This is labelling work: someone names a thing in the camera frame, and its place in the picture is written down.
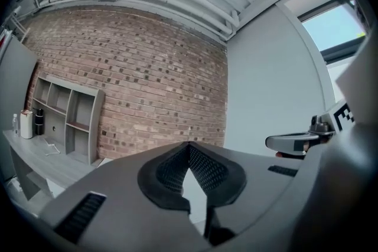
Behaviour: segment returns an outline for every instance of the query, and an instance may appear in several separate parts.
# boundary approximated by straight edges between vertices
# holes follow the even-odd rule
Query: brick wall
[[[223,146],[225,48],[198,32],[142,11],[88,6],[43,12],[24,22],[40,71],[106,93],[100,157],[197,140]]]

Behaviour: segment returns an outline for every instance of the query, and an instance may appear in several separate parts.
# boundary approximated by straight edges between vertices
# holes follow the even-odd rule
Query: shelf
[[[89,132],[89,126],[85,124],[81,124],[77,122],[70,122],[70,123],[67,123],[67,125],[70,127],[76,128],[78,130],[81,130],[83,132]]]
[[[46,105],[46,101],[42,100],[42,99],[38,99],[38,98],[33,98],[34,101],[37,101],[38,103],[41,103],[43,105]]]
[[[59,107],[57,107],[57,106],[49,106],[49,105],[46,105],[48,108],[50,108],[50,109],[52,109],[53,111],[55,111],[55,112],[57,112],[57,113],[59,113],[59,114],[62,114],[63,116],[65,116],[66,115],[66,111],[64,110],[64,109],[61,109],[61,108],[59,108]]]
[[[68,156],[74,160],[77,160],[81,163],[88,164],[88,156],[84,155],[78,151],[72,151],[68,154]]]
[[[62,153],[91,165],[97,159],[97,135],[105,94],[98,89],[40,73],[32,107],[44,109],[43,134]]]
[[[70,89],[53,83],[48,92],[47,106],[61,114],[66,114],[70,95]]]
[[[48,99],[48,92],[50,91],[51,83],[44,79],[38,78],[34,89],[34,98],[40,100],[42,104],[46,104]]]
[[[35,183],[44,193],[46,193],[47,195],[50,194],[47,181],[42,176],[37,174],[35,171],[32,171],[27,174],[27,177],[30,179],[30,181]]]
[[[43,100],[41,99],[38,99],[38,98],[33,98],[34,101],[36,101],[37,103],[39,103],[40,105],[43,105],[44,107],[46,107],[47,109],[50,109],[62,116],[65,116],[66,115],[66,111],[64,109],[61,109],[61,108],[58,108],[56,106],[49,106],[46,104],[46,102],[43,102]]]

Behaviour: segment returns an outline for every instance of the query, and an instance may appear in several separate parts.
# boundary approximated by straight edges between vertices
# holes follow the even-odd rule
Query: black bottle
[[[43,109],[41,108],[35,108],[37,111],[35,114],[35,134],[40,136],[44,133],[44,118],[43,118]]]

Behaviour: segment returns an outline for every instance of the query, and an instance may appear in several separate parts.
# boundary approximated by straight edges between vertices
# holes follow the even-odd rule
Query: black vent grille
[[[98,212],[106,197],[89,193],[55,229],[55,232],[72,243],[77,243],[86,227]]]
[[[277,174],[283,174],[291,177],[295,177],[296,173],[298,170],[296,169],[291,169],[291,168],[286,168],[286,167],[281,167],[281,166],[276,166],[272,165],[268,168],[269,171],[275,172]]]
[[[157,178],[169,190],[181,193],[189,166],[189,154],[183,148],[164,161],[157,169]]]
[[[223,183],[229,174],[224,165],[193,146],[190,146],[190,170],[206,194]]]

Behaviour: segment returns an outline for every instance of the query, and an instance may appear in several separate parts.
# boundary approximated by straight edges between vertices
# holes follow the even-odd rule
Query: clear bottle
[[[13,120],[12,120],[12,126],[13,126],[13,135],[14,136],[19,136],[19,128],[18,128],[18,119],[17,119],[17,114],[13,114]]]

